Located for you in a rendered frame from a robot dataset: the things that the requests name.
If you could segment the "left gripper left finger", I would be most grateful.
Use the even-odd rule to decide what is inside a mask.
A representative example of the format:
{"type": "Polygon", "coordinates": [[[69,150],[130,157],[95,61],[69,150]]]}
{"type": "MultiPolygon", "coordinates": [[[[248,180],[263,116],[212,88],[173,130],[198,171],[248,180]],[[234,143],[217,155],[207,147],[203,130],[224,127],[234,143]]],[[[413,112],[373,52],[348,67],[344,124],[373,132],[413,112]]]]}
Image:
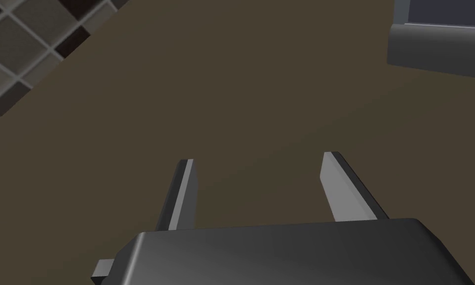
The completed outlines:
{"type": "Polygon", "coordinates": [[[156,231],[195,228],[198,178],[194,159],[182,159],[175,168],[156,231]]]}

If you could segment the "grey appliance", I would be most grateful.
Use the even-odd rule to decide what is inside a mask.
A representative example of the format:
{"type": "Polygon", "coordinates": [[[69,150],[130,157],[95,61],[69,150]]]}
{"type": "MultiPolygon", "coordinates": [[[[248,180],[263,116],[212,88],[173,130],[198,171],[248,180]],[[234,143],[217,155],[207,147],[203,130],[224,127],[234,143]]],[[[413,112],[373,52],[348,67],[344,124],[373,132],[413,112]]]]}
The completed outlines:
{"type": "Polygon", "coordinates": [[[387,63],[475,78],[475,0],[393,0],[387,63]]]}

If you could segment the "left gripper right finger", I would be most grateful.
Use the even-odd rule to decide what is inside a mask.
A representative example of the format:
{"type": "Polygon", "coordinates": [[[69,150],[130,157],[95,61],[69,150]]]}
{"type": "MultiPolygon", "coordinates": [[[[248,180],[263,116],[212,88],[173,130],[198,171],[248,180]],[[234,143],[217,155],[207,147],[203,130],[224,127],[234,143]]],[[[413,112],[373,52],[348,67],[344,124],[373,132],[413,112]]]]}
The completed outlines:
{"type": "Polygon", "coordinates": [[[389,218],[340,152],[324,152],[319,179],[336,222],[389,218]]]}

